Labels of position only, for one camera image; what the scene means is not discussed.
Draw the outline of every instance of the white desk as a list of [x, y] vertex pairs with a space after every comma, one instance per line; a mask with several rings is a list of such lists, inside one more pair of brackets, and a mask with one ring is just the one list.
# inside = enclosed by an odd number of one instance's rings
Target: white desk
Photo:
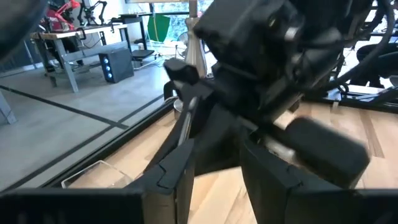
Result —
[[[119, 30], [121, 35], [121, 42], [115, 44], [106, 45], [104, 32], [106, 31], [114, 31]], [[103, 46], [95, 47], [93, 49], [84, 49], [78, 52], [73, 53], [66, 53], [65, 47], [63, 46], [62, 39], [68, 37], [75, 37], [78, 35], [83, 35], [82, 31], [71, 31], [71, 32], [51, 32], [51, 33], [42, 33], [42, 32], [35, 32], [30, 34], [30, 38], [35, 40], [36, 46], [39, 50], [40, 56], [42, 57], [43, 66], [46, 69], [47, 75], [50, 77], [51, 83], [53, 86], [57, 86], [56, 78], [64, 78], [64, 75], [56, 74], [53, 70], [49, 69], [52, 68], [51, 64], [49, 63], [49, 59], [47, 57], [46, 49], [44, 47], [43, 40], [52, 40], [55, 43], [55, 47], [57, 49], [57, 53], [61, 59], [63, 69], [67, 75], [66, 78], [69, 79], [70, 84], [72, 86], [73, 92], [78, 92], [79, 89], [77, 87], [75, 74], [69, 64], [69, 62], [73, 62], [79, 59], [91, 57], [94, 55], [98, 55], [103, 52], [109, 52], [111, 50], [116, 49], [127, 49], [129, 48], [128, 40], [126, 38], [127, 33], [127, 25], [115, 25], [115, 26], [98, 26], [98, 27], [89, 27], [85, 29], [85, 34], [94, 34], [100, 33], [101, 41]]]

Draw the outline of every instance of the fan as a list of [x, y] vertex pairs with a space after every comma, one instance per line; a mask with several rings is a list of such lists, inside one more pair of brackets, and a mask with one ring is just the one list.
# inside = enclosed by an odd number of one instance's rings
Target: fan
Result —
[[[185, 56], [187, 55], [187, 49], [188, 49], [188, 32], [183, 32], [181, 35], [179, 35], [179, 37], [177, 38], [177, 42], [182, 43], [183, 46], [177, 45], [176, 51], [182, 58], [185, 58]], [[209, 48], [207, 47], [207, 45], [205, 44], [204, 41], [202, 41], [202, 46], [203, 46], [203, 51], [205, 54], [210, 52]]]
[[176, 51], [178, 54], [182, 57], [185, 58], [187, 55], [187, 50], [188, 50], [188, 32], [183, 32], [179, 37], [177, 38], [178, 43], [182, 43], [185, 47], [176, 47]]

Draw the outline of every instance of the wooden surface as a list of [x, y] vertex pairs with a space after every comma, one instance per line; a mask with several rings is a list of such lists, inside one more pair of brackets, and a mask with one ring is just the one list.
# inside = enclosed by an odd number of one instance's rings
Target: wooden surface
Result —
[[[295, 116], [311, 116], [367, 145], [372, 161], [357, 188], [398, 187], [398, 115], [355, 108], [301, 104], [295, 114], [285, 113], [276, 123], [286, 127]], [[139, 177], [174, 125], [172, 113], [124, 145], [106, 162], [132, 179]], [[98, 179], [106, 174], [96, 174]], [[193, 223], [256, 223], [241, 169], [207, 174], [195, 179], [190, 221]]]
[[[121, 24], [121, 25], [113, 26], [113, 29], [117, 30], [117, 29], [123, 29], [126, 27], [127, 27], [126, 24]], [[101, 32], [101, 31], [105, 32], [105, 31], [111, 31], [111, 30], [112, 30], [111, 26], [100, 26], [98, 28], [85, 30], [85, 34], [93, 34], [96, 32]], [[53, 32], [53, 33], [40, 32], [40, 37], [44, 40], [57, 40], [57, 39], [62, 39], [62, 38], [66, 38], [66, 37], [74, 37], [74, 36], [76, 36], [76, 34], [83, 35], [82, 31]], [[39, 39], [38, 32], [31, 33], [30, 38]]]

